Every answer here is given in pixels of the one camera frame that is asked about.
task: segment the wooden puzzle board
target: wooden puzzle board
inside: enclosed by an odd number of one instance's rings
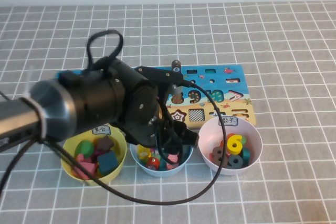
[[[182,74],[185,80],[195,82],[211,94],[222,115],[234,115],[256,125],[241,65],[182,66]],[[166,105],[175,120],[185,122],[191,129],[199,129],[217,116],[208,98],[193,88],[183,88],[181,94],[170,95]]]

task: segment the blue wooden block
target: blue wooden block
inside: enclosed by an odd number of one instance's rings
[[[103,176],[113,172],[118,167],[118,160],[114,152],[107,152],[97,158],[99,173]]]

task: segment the black cable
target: black cable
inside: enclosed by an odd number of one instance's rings
[[[116,49],[108,56],[108,61],[106,62],[106,67],[104,69],[104,71],[107,71],[108,67],[111,65],[112,60],[117,57],[117,55],[120,53],[122,46],[124,44],[124,40],[123,37],[121,35],[120,32],[118,32],[117,30],[111,29],[111,30],[105,30],[105,31],[101,31],[99,33],[93,34],[87,44],[86,44],[86,53],[88,55],[88,66],[86,68],[87,71],[91,71],[92,70],[92,65],[93,65],[93,58],[92,58],[92,53],[91,53],[91,44],[98,39],[99,37],[102,36],[106,36],[109,34],[116,34],[119,36],[119,43],[116,47]]]
[[[217,107],[216,103],[214,102],[214,100],[211,98],[211,96],[205,92],[204,89],[202,89],[201,87],[199,87],[196,84],[193,84],[192,82],[189,81],[184,81],[184,86],[186,87],[193,87],[196,89],[199,89],[200,91],[202,91],[202,93],[204,93],[204,95],[210,100],[211,104],[214,106],[215,111],[217,112],[218,115],[220,115],[220,110]],[[224,121],[223,118],[221,116],[218,117],[219,121],[221,122],[222,125],[222,131],[223,131],[223,136],[224,136],[224,145],[226,148],[226,132],[225,132],[225,127],[224,127]],[[90,179],[92,179],[94,182],[96,182],[98,185],[100,185],[101,187],[103,187],[104,189],[106,189],[107,191],[132,202],[136,202],[136,203],[140,203],[140,204],[147,204],[147,205],[157,205],[157,206],[171,206],[171,205],[178,205],[178,204],[184,204],[187,203],[189,201],[192,201],[194,199],[199,198],[200,196],[202,196],[203,194],[205,194],[212,186],[213,184],[216,182],[217,178],[220,175],[220,172],[222,170],[223,167],[223,163],[224,163],[224,158],[225,158],[225,152],[223,152],[223,156],[222,156],[222,160],[220,162],[220,165],[218,167],[218,170],[214,176],[214,178],[211,180],[211,182],[202,190],[200,191],[198,194],[186,198],[186,199],[181,199],[181,200],[175,200],[175,201],[152,201],[152,200],[144,200],[144,199],[137,199],[137,198],[133,198],[131,196],[125,195],[113,188],[111,188],[110,186],[106,185],[105,183],[103,183],[102,181],[100,181],[98,178],[92,176],[88,171],[85,170],[84,167],[82,167],[67,151],[65,151],[61,146],[59,146],[57,143],[55,143],[54,141],[52,141],[51,139],[46,139],[49,144],[51,146],[53,146],[56,150],[58,150],[60,153],[62,153],[62,155],[64,155],[67,159],[69,159],[70,162],[72,162],[75,166],[77,166],[77,168],[79,168],[85,175],[87,175]]]
[[[10,101],[10,98],[0,91],[0,95],[5,98],[5,100]]]
[[[1,181],[0,181],[0,198],[1,198],[1,194],[2,191],[5,188],[5,185],[7,183],[7,180],[10,176],[10,173],[12,172],[12,170],[14,169],[14,167],[16,166],[17,162],[21,159],[21,157],[23,156],[23,154],[25,154],[25,152],[33,145],[35,144],[37,141],[36,139],[32,139],[30,140],[27,144],[25,144],[25,146],[23,146],[18,153],[15,155],[15,157],[12,159],[12,161],[10,162],[10,164],[8,165],[5,174],[2,176]]]

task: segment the checkered pattern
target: checkered pattern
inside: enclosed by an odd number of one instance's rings
[[[0,199],[0,223],[168,224],[336,222],[336,2],[0,7],[0,90],[86,66],[89,35],[124,34],[132,67],[242,64],[264,150],[243,174],[218,178],[203,197],[175,207],[133,204],[63,172],[47,148],[29,150]],[[93,43],[97,60],[117,44]],[[0,154],[0,176],[17,153]],[[195,149],[170,178],[145,174],[128,152],[111,185],[139,198],[174,200],[214,173]]]
[[[203,109],[189,110],[189,121],[191,122],[203,122],[205,121],[205,114]]]

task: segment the label sticker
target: label sticker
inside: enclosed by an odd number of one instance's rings
[[[235,116],[222,116],[224,121],[224,126],[237,126],[238,118]]]
[[[111,129],[107,125],[102,125],[92,129],[92,133],[93,135],[99,135],[99,134],[111,135]]]

